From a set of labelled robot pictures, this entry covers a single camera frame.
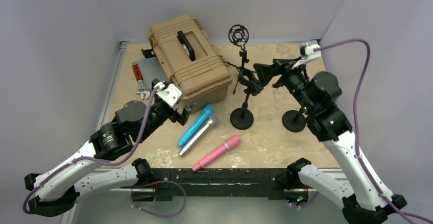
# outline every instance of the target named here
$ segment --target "orange tool handle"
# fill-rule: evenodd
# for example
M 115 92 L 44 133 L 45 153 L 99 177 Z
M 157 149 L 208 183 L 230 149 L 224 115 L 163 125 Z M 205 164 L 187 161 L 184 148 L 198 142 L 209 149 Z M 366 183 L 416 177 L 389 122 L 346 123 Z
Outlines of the orange tool handle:
M 134 70 L 135 78 L 137 80 L 142 80 L 143 76 L 141 76 L 140 68 L 138 68 L 138 64 L 132 64 L 132 69 Z

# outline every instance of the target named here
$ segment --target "round stand base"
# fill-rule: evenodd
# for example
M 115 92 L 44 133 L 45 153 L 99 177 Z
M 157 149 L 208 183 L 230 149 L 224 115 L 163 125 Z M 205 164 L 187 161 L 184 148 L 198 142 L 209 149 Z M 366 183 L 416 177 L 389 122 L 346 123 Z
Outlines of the round stand base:
M 254 116 L 253 113 L 251 113 L 251 111 L 248 109 L 245 110 L 244 118 L 240 117 L 241 113 L 242 108 L 236 108 L 233 110 L 233 112 L 230 114 L 230 123 L 238 130 L 246 130 L 253 125 Z
M 298 113 L 299 112 L 296 110 L 289 110 L 284 113 L 281 119 L 283 126 L 291 132 L 300 132 L 305 128 L 306 122 L 304 115 L 299 116 L 297 120 L 293 120 Z

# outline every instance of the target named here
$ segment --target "silver microphone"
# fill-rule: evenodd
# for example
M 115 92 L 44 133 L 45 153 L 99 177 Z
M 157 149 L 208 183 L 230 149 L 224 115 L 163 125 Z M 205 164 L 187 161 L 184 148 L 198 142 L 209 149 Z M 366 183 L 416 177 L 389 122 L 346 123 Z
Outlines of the silver microphone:
M 182 150 L 179 152 L 181 157 L 185 156 L 191 149 L 199 142 L 203 136 L 210 131 L 218 123 L 218 118 L 215 114 L 209 116 L 207 120 L 203 123 L 200 129 L 193 135 L 193 137 L 183 146 Z

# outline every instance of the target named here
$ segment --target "plastic case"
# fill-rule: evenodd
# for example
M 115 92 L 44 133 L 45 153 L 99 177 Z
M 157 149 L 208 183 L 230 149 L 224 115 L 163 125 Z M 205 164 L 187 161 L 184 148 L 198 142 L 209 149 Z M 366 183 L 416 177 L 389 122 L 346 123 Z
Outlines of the plastic case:
M 200 22 L 189 14 L 152 25 L 148 39 L 167 77 L 178 84 L 193 112 L 224 100 L 233 76 L 215 53 Z

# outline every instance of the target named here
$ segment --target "adjustable wrench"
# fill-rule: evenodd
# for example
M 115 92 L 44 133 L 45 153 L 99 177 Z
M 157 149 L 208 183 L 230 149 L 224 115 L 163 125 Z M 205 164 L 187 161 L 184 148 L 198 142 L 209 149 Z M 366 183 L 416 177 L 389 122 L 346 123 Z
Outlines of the adjustable wrench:
M 132 69 L 134 70 L 135 78 L 137 79 L 138 83 L 138 91 L 137 94 L 140 95 L 140 98 L 142 100 L 147 100 L 150 95 L 150 91 L 145 88 L 145 85 L 143 83 L 143 76 L 141 75 L 140 68 L 138 67 L 138 63 L 133 62 L 132 63 Z

